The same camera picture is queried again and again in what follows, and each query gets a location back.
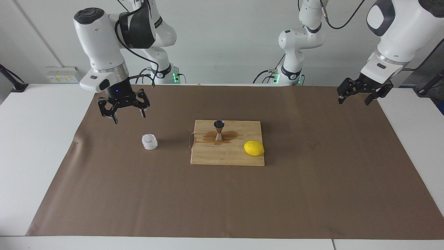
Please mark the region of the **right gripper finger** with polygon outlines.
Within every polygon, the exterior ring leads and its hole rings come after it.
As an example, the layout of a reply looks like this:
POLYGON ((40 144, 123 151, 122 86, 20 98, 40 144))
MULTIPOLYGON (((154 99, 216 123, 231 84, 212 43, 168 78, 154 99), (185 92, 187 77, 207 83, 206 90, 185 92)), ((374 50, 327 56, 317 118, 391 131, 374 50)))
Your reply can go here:
POLYGON ((116 115, 116 111, 119 108, 120 101, 118 99, 113 98, 98 98, 98 106, 103 117, 108 117, 114 121, 115 124, 118 124, 118 118, 116 115))
POLYGON ((146 118, 146 111, 147 108, 150 106, 150 102, 144 89, 133 92, 130 95, 130 103, 133 107, 136 107, 140 110, 143 118, 146 118))

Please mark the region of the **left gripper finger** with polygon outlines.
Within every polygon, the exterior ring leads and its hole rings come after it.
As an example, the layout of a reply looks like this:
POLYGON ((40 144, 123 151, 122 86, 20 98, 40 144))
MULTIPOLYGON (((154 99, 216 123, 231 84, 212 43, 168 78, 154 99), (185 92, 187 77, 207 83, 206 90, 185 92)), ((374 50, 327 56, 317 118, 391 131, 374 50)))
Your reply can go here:
POLYGON ((359 79, 345 78, 340 86, 337 87, 338 103, 340 105, 343 104, 347 97, 361 93, 362 90, 362 84, 359 79))
POLYGON ((365 98, 364 103, 368 106, 373 100, 378 98, 385 98, 387 94, 392 90, 393 83, 391 81, 386 82, 382 87, 377 90, 372 90, 368 97, 365 98))

